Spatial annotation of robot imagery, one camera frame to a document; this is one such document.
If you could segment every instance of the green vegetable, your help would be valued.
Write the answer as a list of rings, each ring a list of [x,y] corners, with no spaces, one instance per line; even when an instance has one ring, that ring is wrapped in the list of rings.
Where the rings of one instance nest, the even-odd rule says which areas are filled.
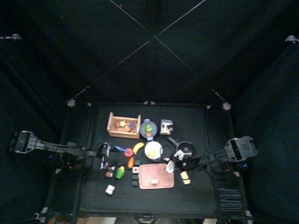
[[[144,131],[145,131],[145,132],[153,131],[153,128],[152,128],[152,126],[151,126],[149,123],[145,125],[145,127],[144,127]]]

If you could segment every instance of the black table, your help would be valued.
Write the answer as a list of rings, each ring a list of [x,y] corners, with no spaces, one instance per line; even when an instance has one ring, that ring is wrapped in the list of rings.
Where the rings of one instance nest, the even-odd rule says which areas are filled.
[[[229,112],[220,106],[200,105],[137,105],[137,104],[107,104],[81,103],[69,109],[61,142],[77,143],[83,147],[95,148],[104,142],[121,147],[133,147],[145,139],[129,139],[108,135],[108,116],[137,117],[141,120],[151,119],[160,126],[161,119],[173,122],[172,138],[188,141],[193,144],[195,155],[199,157],[207,152],[223,150],[225,142],[233,137],[229,120]],[[153,138],[163,146],[165,156],[175,152],[175,146],[165,136],[159,134]],[[145,157],[143,151],[135,156],[143,164],[153,162]],[[127,163],[127,157],[121,153],[111,153],[109,161]],[[245,220],[247,203],[241,197],[243,207],[237,212],[223,213],[220,211],[217,189],[237,189],[244,196],[241,178],[233,174],[225,176],[225,181],[212,178],[204,171],[189,171],[191,184],[184,185],[179,176],[175,176],[173,188],[159,190],[141,190],[131,185],[132,173],[117,180],[105,178],[105,171],[99,169],[99,160],[93,160],[89,171],[80,175],[77,190],[72,190],[77,197],[72,199],[72,212],[77,216],[137,216],[152,215],[153,217],[179,218],[215,218],[225,219],[232,216],[243,217]],[[112,195],[105,193],[108,185],[116,190]],[[56,199],[52,202],[55,209],[60,209],[61,203]]]

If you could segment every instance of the yellow object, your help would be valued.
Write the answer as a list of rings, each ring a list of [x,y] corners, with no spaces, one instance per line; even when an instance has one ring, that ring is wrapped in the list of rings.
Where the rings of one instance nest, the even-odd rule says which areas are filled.
[[[157,156],[156,151],[155,151],[155,150],[148,151],[147,156],[148,156],[151,159],[156,158],[156,156]]]
[[[188,176],[188,173],[187,171],[183,171],[181,172],[181,181],[185,185],[188,185],[191,183],[191,180],[189,180],[189,176]]]
[[[127,126],[127,121],[119,122],[119,127],[124,128]]]
[[[135,145],[135,148],[133,148],[133,153],[136,154],[137,151],[139,151],[144,146],[145,146],[144,143],[137,143],[137,144]]]

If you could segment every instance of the wooden crate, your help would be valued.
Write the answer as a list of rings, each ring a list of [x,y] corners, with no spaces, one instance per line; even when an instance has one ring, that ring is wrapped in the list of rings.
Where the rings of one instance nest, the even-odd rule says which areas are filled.
[[[141,122],[140,115],[137,116],[137,118],[129,118],[123,116],[115,116],[113,113],[111,112],[107,122],[107,133],[112,137],[139,138],[140,122]]]

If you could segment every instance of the white object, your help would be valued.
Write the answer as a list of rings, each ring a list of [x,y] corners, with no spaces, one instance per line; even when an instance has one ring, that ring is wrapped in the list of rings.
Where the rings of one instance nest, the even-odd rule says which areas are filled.
[[[144,154],[153,161],[159,161],[163,155],[163,146],[156,141],[147,143],[144,146]]]
[[[68,100],[68,107],[75,107],[75,105],[76,105],[76,101],[73,100],[73,99],[69,99]]]
[[[205,219],[203,224],[216,224],[217,220],[216,219]]]
[[[173,161],[169,160],[167,166],[165,166],[165,170],[168,173],[173,173],[173,168],[175,168],[175,165],[173,165]]]
[[[151,183],[152,183],[152,185],[156,185],[156,184],[157,184],[157,179],[156,179],[156,178],[152,179],[152,180],[151,180]]]
[[[221,107],[224,110],[231,110],[231,105],[227,102],[221,104]]]
[[[116,188],[115,188],[112,185],[108,185],[108,186],[107,186],[105,193],[111,195],[111,194],[113,193],[115,189],[116,189]]]
[[[173,126],[173,121],[172,120],[161,120],[161,128],[160,128],[160,134],[161,135],[171,135],[171,126]]]
[[[139,167],[133,167],[133,169],[132,169],[132,173],[139,173]]]

